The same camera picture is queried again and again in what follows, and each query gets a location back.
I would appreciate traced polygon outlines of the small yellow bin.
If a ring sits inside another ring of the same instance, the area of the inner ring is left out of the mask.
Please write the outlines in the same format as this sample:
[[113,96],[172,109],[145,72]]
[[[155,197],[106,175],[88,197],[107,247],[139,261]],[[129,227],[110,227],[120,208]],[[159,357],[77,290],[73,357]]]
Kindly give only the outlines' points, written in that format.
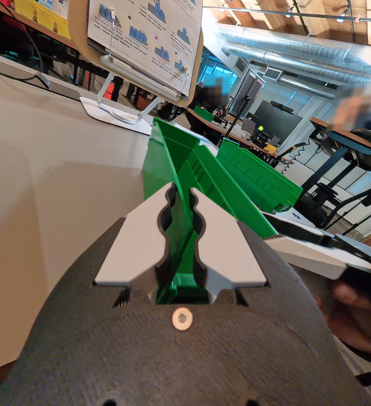
[[15,11],[22,16],[33,20],[36,15],[36,1],[34,0],[14,0]]
[[68,40],[71,40],[71,36],[68,30],[68,20],[64,18],[56,18],[50,24],[52,31]]
[[54,31],[55,16],[56,14],[53,11],[40,4],[34,4],[32,6],[31,20],[51,31]]

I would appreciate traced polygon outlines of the wide black monitor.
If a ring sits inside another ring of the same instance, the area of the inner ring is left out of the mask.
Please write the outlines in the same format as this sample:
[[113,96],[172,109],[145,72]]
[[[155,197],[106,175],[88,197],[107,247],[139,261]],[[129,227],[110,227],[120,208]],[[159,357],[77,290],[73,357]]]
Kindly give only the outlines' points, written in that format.
[[302,117],[289,114],[273,107],[270,102],[261,101],[254,115],[259,119],[259,126],[263,127],[266,134],[279,139],[281,145],[290,136],[302,121]]

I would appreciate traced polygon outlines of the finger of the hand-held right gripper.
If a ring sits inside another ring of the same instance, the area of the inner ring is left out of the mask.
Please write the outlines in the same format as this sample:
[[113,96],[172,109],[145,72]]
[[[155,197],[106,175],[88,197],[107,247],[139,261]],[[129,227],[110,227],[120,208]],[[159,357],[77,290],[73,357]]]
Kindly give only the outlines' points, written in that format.
[[262,214],[280,235],[320,246],[331,246],[334,241],[334,234],[316,228],[312,222],[297,211],[274,214],[263,211]]
[[337,280],[348,266],[339,250],[311,242],[278,236],[264,242],[294,267],[299,267],[330,280]]

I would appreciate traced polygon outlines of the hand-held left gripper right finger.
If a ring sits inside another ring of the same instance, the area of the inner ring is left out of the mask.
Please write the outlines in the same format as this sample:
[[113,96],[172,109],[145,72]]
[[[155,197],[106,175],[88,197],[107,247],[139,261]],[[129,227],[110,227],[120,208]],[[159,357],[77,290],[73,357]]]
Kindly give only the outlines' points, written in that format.
[[214,303],[222,290],[262,287],[267,279],[238,221],[197,188],[189,190],[194,244],[193,277]]

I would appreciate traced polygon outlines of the grey desk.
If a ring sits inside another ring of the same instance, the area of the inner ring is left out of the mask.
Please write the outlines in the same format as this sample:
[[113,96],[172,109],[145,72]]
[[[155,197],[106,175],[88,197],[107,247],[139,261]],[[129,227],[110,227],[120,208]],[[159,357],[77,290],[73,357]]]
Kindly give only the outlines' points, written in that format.
[[96,94],[0,57],[0,370],[69,266],[144,198],[147,135],[90,117]]

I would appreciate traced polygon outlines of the green plastic bin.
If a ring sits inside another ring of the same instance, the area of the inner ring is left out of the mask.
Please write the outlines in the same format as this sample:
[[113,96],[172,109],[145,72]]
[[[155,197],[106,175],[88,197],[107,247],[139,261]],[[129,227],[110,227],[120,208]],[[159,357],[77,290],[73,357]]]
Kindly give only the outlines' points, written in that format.
[[194,187],[214,203],[249,226],[260,237],[277,235],[274,227],[254,205],[224,164],[185,130],[154,118],[143,163],[144,198],[148,199],[167,183],[176,185],[172,224],[166,233],[170,240],[172,276],[158,288],[157,304],[208,304],[208,292],[193,277],[193,214],[189,189]]
[[223,139],[217,160],[264,212],[274,214],[290,210],[303,192],[302,187],[229,139]]
[[207,121],[207,122],[212,122],[215,118],[215,115],[209,113],[206,109],[200,107],[200,106],[195,106],[193,109],[193,112],[200,117],[201,119]]

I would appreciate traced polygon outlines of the tall upright monitor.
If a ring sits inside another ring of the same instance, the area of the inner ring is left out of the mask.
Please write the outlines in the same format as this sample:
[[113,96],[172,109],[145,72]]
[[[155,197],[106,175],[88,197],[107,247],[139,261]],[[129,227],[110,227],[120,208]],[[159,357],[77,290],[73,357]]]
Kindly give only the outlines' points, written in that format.
[[239,88],[229,105],[228,114],[243,120],[249,113],[265,81],[257,73],[249,69],[239,83]]

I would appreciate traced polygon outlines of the wood-top workbench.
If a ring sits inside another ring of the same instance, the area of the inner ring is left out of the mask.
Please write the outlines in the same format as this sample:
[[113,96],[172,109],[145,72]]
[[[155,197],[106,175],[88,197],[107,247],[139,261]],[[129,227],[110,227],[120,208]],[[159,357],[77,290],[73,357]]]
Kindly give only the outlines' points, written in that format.
[[241,136],[236,135],[233,131],[231,131],[229,133],[229,135],[227,135],[227,133],[228,133],[227,129],[221,127],[220,125],[218,125],[216,123],[208,122],[207,120],[200,117],[198,114],[196,114],[193,110],[189,109],[188,107],[185,107],[184,109],[185,109],[185,111],[190,113],[192,116],[194,116],[196,119],[198,119],[204,125],[208,126],[209,128],[213,129],[214,131],[219,132],[220,134],[222,134],[222,137],[226,137],[226,138],[230,137],[230,138],[238,141],[239,143],[244,144],[245,146],[247,146],[247,147],[249,147],[251,149],[254,149],[254,150],[258,151],[258,152],[261,152],[261,153],[263,153],[265,155],[268,155],[269,157],[273,158],[275,161],[283,162],[284,165],[293,164],[293,162],[291,160],[286,159],[286,158],[282,157],[281,155],[277,155],[275,153],[268,152],[267,150],[264,150],[264,149],[258,147],[257,145],[247,141],[246,139],[242,138]]

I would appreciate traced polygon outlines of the black stand pole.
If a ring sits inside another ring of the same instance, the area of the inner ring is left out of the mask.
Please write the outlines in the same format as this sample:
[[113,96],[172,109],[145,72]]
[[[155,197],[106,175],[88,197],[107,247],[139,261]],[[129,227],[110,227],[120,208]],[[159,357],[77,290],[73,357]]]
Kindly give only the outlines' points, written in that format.
[[230,125],[228,131],[226,132],[225,137],[228,137],[230,135],[231,131],[233,130],[233,127],[236,125],[236,122],[239,119],[240,115],[242,114],[243,110],[249,104],[250,99],[251,99],[250,96],[246,95],[245,100],[244,100],[243,104],[241,105],[238,113],[236,114],[236,116],[235,116],[232,124]]

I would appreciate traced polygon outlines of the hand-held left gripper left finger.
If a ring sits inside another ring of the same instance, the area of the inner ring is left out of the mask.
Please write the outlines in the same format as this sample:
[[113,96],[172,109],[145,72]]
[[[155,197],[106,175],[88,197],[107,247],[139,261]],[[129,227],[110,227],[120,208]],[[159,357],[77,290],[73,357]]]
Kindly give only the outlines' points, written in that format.
[[154,294],[172,274],[170,239],[175,183],[167,183],[123,218],[122,226],[95,277],[97,286]]

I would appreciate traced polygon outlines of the black office chair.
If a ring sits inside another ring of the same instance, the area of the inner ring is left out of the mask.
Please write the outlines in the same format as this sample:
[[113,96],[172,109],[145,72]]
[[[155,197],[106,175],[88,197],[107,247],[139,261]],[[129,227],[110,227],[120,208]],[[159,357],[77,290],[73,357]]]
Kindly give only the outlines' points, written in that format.
[[295,210],[312,222],[317,228],[322,229],[327,223],[328,213],[322,208],[326,201],[340,203],[338,193],[329,185],[316,183],[316,190],[310,194],[302,194],[294,205]]

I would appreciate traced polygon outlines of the wooden document stand white base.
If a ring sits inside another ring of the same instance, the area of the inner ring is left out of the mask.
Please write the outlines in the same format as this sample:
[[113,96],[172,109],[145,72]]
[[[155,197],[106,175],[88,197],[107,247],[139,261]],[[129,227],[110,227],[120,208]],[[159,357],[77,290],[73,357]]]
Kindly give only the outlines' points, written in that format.
[[[115,54],[112,54],[111,51],[107,52],[104,47],[88,39],[88,5],[89,1],[70,1],[68,29],[72,41],[77,46],[80,54],[90,63],[107,70],[108,76],[102,89],[97,94],[97,100],[92,101],[81,97],[81,103],[87,114],[94,119],[149,136],[152,126],[145,118],[162,100],[166,100],[179,107],[186,107],[193,100],[203,50],[202,28],[200,30],[197,59],[192,74],[190,93],[188,98],[186,98],[181,95],[180,91],[174,91],[170,87],[163,85],[160,81],[128,64],[126,60],[118,58]],[[103,101],[104,92],[108,84],[118,76],[154,94],[156,96],[155,99],[137,114],[127,113],[120,108],[105,104]]]

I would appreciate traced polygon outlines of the person's right hand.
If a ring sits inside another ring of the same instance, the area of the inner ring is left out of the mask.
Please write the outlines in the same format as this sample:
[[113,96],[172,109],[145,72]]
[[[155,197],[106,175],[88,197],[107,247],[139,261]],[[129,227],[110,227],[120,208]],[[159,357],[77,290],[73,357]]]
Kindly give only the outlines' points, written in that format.
[[346,345],[371,354],[371,296],[341,281],[335,281],[331,291],[335,306],[330,315],[314,296],[330,331]]

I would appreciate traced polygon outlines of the dark metal desk frame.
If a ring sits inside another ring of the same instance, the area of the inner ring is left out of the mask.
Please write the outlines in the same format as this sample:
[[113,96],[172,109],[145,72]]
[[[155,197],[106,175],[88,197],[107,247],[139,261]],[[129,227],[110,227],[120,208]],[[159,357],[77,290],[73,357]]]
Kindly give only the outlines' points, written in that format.
[[[347,162],[349,162],[349,165],[344,168],[344,170],[333,180],[326,184],[333,189],[334,186],[336,186],[339,181],[343,180],[343,178],[346,177],[346,175],[348,175],[353,169],[359,167],[359,163],[355,155],[356,152],[371,155],[371,143],[369,141],[361,139],[357,135],[352,134],[351,131],[329,131],[327,129],[327,122],[315,117],[311,118],[310,122],[314,127],[314,131],[310,134],[309,139],[315,141],[319,144],[320,147],[323,147],[325,150],[327,150],[330,154],[330,157],[301,186],[303,189],[302,194],[306,195],[310,195],[316,190],[316,183],[323,183],[320,182],[321,178],[326,175],[326,173],[340,160],[346,160]],[[371,188],[346,200],[340,200],[340,203],[336,206],[334,203],[326,201],[322,208],[328,213],[329,216],[326,221],[327,224],[322,229],[326,230],[329,227],[329,225],[332,223],[333,217],[340,209],[356,200],[359,200],[359,202],[364,206],[370,206]]]

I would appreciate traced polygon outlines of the silver ribbed duct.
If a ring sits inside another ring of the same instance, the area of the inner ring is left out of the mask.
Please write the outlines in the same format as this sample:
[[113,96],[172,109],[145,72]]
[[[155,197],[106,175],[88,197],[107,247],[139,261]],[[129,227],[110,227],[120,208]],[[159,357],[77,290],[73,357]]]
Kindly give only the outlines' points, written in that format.
[[222,23],[214,25],[214,32],[217,37],[235,43],[309,58],[340,67],[371,70],[371,46],[369,45]]
[[222,52],[253,60],[290,73],[323,80],[336,85],[356,84],[371,81],[371,73],[355,69],[338,67],[324,62],[316,62],[300,57],[290,56],[255,46],[226,40]]

